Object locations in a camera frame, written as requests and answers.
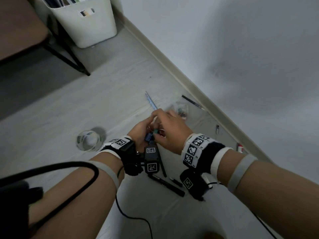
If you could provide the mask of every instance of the brown seat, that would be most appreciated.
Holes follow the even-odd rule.
[[[1,0],[0,60],[44,41],[48,29],[27,0]]]

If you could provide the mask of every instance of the forearm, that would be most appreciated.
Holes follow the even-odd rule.
[[[91,160],[108,165],[116,174],[122,161],[110,153],[99,153]],[[44,194],[29,210],[30,224],[37,222],[72,196],[92,177],[93,171],[79,168]],[[124,169],[119,181],[124,178]],[[46,222],[34,238],[95,238],[115,199],[116,187],[111,177],[99,169],[97,180],[56,216]]]
[[[227,151],[218,167],[218,180],[227,186],[244,156]],[[319,237],[319,185],[271,163],[255,161],[234,194],[283,237]]]

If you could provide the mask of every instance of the white wall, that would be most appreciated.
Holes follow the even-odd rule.
[[[319,183],[319,0],[112,0],[275,163]]]

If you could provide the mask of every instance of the hand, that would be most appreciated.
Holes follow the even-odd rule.
[[[146,118],[145,120],[139,122],[127,134],[135,142],[136,151],[138,151],[139,153],[143,153],[144,148],[148,145],[144,138],[146,134],[151,131],[149,129],[149,125],[151,124],[153,119],[154,116],[150,116],[149,118]]]
[[[173,153],[181,154],[186,139],[193,133],[193,131],[173,110],[165,113],[162,109],[157,109],[152,112],[151,117],[156,116],[157,119],[154,124],[151,125],[151,128],[164,129],[166,137],[154,133],[155,142]]]

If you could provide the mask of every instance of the small tool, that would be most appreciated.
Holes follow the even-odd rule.
[[[153,107],[154,110],[157,110],[157,106],[154,104],[154,102],[152,101],[151,97],[149,96],[148,92],[145,91],[145,95],[146,98],[148,99],[148,101],[150,102],[151,106]]]
[[[174,184],[178,185],[179,187],[183,187],[183,184],[178,182],[176,179],[169,178]]]
[[[194,104],[195,106],[198,106],[199,108],[205,110],[204,108],[202,108],[199,104],[197,104],[196,102],[192,101],[191,99],[187,98],[186,96],[182,95],[182,97],[185,99],[185,100],[188,100],[190,103]]]
[[[185,192],[183,190],[180,190],[179,188],[176,188],[174,185],[171,185],[170,183],[166,182],[165,180],[157,177],[154,174],[148,174],[148,176],[152,179],[157,181],[158,183],[164,185],[167,189],[170,189],[171,191],[175,192],[176,194],[178,194],[181,197],[185,196]]]

